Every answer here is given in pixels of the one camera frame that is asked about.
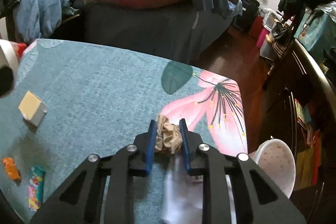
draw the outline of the orange wrapper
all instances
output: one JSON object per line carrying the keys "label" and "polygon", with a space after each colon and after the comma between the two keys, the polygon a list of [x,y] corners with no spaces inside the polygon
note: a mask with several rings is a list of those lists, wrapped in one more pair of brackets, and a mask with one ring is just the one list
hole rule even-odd
{"label": "orange wrapper", "polygon": [[15,162],[12,158],[4,158],[2,160],[3,165],[5,166],[5,172],[8,177],[12,180],[21,180],[20,173],[15,166]]}

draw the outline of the pink container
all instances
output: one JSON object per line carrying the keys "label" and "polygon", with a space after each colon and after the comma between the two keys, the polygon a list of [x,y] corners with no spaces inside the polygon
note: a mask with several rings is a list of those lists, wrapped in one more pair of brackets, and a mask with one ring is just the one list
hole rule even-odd
{"label": "pink container", "polygon": [[263,45],[265,41],[266,35],[269,34],[270,32],[271,32],[271,29],[263,24],[263,29],[258,37],[257,44],[256,44],[258,48],[261,48],[261,46]]}

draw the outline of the wooden floor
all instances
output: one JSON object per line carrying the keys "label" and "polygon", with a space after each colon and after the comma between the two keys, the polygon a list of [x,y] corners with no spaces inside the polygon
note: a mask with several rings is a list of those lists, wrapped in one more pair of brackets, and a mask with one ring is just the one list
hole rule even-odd
{"label": "wooden floor", "polygon": [[193,65],[235,80],[241,91],[249,153],[258,148],[261,125],[261,85],[269,66],[259,57],[256,41],[247,33],[230,27]]}

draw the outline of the teal storage box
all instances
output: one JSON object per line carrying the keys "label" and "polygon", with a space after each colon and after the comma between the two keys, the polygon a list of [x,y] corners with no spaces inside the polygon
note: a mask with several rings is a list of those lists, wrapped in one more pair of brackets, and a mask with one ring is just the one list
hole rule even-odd
{"label": "teal storage box", "polygon": [[323,50],[330,51],[336,46],[336,23],[323,10],[306,12],[294,35],[314,60],[324,61]]}

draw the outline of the silver screw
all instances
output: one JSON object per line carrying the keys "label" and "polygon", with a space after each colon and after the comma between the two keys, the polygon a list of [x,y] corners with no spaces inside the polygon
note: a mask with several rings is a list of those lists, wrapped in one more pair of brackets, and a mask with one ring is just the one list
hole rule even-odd
{"label": "silver screw", "polygon": [[249,159],[249,156],[248,156],[248,154],[240,153],[238,155],[238,159],[240,159],[241,161],[247,161]]}
{"label": "silver screw", "polygon": [[208,150],[210,149],[210,146],[207,145],[206,143],[201,143],[201,144],[199,145],[199,149],[200,149],[201,151],[208,151]]}
{"label": "silver screw", "polygon": [[96,154],[91,154],[90,156],[87,157],[87,159],[90,161],[90,162],[95,162],[98,160],[98,156]]}
{"label": "silver screw", "polygon": [[137,146],[135,144],[129,144],[127,145],[127,151],[129,152],[135,152],[137,150]]}

